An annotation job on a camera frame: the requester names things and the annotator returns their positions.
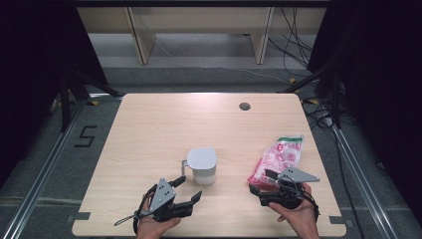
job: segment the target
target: hand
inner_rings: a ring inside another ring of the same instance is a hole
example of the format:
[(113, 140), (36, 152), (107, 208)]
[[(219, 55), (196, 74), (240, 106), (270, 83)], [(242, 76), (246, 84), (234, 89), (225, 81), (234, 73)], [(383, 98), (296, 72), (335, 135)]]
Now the hand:
[[(148, 210), (152, 195), (153, 192), (148, 195), (142, 210)], [(142, 217), (137, 227), (136, 239), (159, 239), (164, 232), (179, 224), (180, 221), (180, 218), (171, 218), (165, 222), (156, 222), (149, 216)]]
[[(304, 191), (311, 195), (311, 187), (302, 183)], [(300, 238), (319, 238), (314, 206), (307, 200), (295, 209), (288, 209), (278, 203), (270, 202), (269, 207), (280, 214), (279, 222), (287, 220)]]

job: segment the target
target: plastic bag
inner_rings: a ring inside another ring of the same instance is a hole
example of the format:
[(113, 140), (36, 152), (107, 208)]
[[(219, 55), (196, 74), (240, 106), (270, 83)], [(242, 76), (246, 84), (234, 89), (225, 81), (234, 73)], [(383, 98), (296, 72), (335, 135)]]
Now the plastic bag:
[(248, 182), (257, 185), (274, 185), (274, 180), (266, 176), (265, 169), (276, 173), (282, 172), (287, 167), (297, 167), (301, 159), (303, 135), (284, 135), (273, 145), (267, 148), (253, 175), (248, 177)]

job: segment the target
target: wooden table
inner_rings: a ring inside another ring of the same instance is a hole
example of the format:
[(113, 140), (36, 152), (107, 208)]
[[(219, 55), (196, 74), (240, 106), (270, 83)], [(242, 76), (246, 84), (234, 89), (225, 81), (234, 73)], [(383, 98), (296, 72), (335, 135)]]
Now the wooden table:
[[(241, 103), (251, 106), (240, 109)], [(320, 178), (310, 183), (319, 205), (320, 236), (343, 236), (341, 216), (300, 101), (293, 94), (128, 94), (120, 105), (76, 220), (78, 236), (132, 236), (133, 213), (142, 195), (160, 177), (181, 175), (181, 161), (194, 147), (212, 146), (218, 162), (216, 182), (200, 186), (187, 179), (175, 188), (175, 202), (202, 190), (193, 215), (167, 231), (168, 237), (284, 237), (296, 235), (278, 214), (260, 205), (247, 178), (264, 150), (284, 134), (305, 136), (299, 169)]]

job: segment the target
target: mug lid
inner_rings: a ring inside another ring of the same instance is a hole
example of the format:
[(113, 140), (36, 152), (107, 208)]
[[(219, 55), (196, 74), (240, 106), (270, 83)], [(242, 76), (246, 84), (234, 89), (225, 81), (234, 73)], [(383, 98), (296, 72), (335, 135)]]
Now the mug lid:
[(213, 147), (195, 147), (187, 153), (187, 164), (192, 169), (210, 169), (217, 164)]

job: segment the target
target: mug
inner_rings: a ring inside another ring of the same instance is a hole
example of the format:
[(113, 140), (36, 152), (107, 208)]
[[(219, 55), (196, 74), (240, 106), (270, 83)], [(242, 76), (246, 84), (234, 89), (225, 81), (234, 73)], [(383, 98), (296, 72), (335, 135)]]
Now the mug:
[(187, 159), (182, 161), (182, 175), (185, 166), (192, 169), (193, 179), (197, 184), (212, 184), (217, 169), (217, 154), (212, 147), (196, 147), (189, 150)]

